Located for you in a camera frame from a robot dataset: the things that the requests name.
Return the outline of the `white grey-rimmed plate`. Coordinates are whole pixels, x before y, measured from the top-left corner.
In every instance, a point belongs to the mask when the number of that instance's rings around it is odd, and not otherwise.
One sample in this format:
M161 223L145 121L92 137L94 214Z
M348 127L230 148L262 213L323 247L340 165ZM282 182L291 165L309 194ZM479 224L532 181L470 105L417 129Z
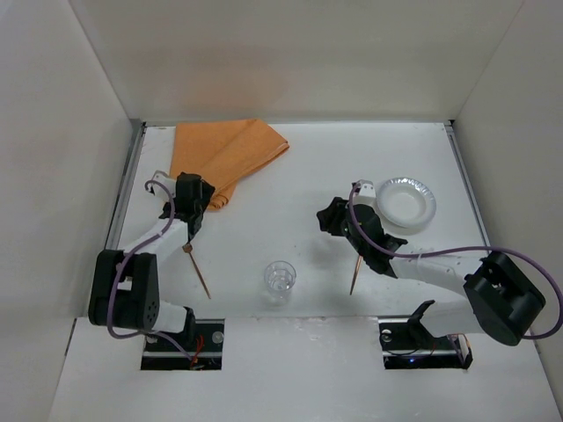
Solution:
M430 188L409 177L384 181L377 189L376 199L384 218L405 229L428 225L437 210L436 199Z

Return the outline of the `copper spoon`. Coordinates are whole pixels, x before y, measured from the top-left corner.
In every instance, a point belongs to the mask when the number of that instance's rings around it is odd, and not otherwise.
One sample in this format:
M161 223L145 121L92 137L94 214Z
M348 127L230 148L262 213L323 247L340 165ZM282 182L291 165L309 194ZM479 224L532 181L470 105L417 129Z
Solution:
M355 262L355 269L354 269L353 277L352 277L352 280L351 280L349 295L352 295L354 290L355 290L355 285L356 285L356 282L357 282L357 279L358 279L358 275L359 275L361 266L362 266L362 256L358 255L357 260Z

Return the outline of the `clear plastic cup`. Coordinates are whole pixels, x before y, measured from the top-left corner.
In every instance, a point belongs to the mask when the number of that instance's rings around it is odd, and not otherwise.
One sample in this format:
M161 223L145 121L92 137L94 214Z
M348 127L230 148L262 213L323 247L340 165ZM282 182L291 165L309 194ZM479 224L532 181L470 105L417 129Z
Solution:
M282 305L288 301L295 286L296 269L284 260L272 262L264 271L264 282L271 302Z

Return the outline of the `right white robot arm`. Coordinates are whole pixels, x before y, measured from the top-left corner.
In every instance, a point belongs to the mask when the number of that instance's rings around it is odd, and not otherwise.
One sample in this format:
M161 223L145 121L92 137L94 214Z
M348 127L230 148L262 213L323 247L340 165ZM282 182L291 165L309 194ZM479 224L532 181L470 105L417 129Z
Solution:
M426 300L408 317L417 336L485 333L516 346L545 306L545 297L503 252L491 251L483 258L451 253L429 258L405 239L385 233L371 207L350 207L341 197L333 198L317 218L321 231L345 237L375 273L457 295L454 302Z

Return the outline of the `orange cloth placemat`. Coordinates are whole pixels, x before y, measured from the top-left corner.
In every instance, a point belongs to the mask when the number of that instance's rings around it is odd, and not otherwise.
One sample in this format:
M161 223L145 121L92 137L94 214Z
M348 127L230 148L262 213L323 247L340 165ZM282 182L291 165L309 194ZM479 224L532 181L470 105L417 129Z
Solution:
M288 141L263 120L182 122L175 128L169 174L201 176L215 188L209 208L227 206L238 182L289 150Z

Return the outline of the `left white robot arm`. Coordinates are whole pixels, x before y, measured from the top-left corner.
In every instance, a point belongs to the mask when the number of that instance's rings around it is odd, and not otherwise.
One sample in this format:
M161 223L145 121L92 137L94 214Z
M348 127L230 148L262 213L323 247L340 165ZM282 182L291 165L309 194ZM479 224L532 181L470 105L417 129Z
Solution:
M144 189L164 202L162 214L125 248L99 253L88 318L114 338L148 335L186 348L194 342L194 311L160 298L159 270L173 253L191 245L215 188L197 174L170 178L155 171Z

